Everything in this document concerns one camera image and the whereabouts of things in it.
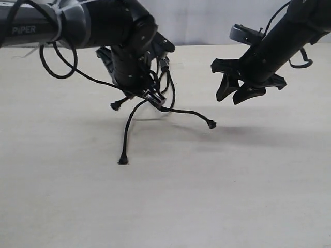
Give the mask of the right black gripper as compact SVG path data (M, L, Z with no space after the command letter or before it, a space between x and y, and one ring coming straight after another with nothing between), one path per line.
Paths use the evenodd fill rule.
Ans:
M276 72L286 62L287 47L281 44L251 46L239 59L216 58L210 66L211 70L223 74L216 92L217 101L236 91L232 99L234 105L238 105L265 95L268 87L282 90L287 83Z

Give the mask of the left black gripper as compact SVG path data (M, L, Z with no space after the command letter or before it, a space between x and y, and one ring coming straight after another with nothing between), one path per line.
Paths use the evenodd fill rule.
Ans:
M163 64L166 65L169 61L168 53L174 51L175 45L157 32L140 58L132 57L118 46L112 46L109 49L100 47L96 55L105 65L113 84L127 98L139 97L156 106L163 106L166 98L161 93L160 80L151 70L151 64L154 59L157 59L163 60Z

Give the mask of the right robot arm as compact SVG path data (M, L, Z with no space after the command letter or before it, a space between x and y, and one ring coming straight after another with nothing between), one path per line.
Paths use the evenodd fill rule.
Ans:
M330 33L330 1L289 1L284 8L285 15L270 32L232 26L230 39L249 45L249 49L239 59L216 58L212 62L212 72L223 74L217 101L232 94L233 103L239 104L266 94L268 87L282 90L287 83L276 72L297 52L301 52L305 64L291 67L303 69L312 65L304 46L313 45Z

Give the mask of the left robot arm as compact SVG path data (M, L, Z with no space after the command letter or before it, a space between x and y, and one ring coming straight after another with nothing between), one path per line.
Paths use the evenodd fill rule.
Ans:
M138 1L1 1L1 46L58 42L96 48L115 87L157 106L166 98L151 62L175 50Z

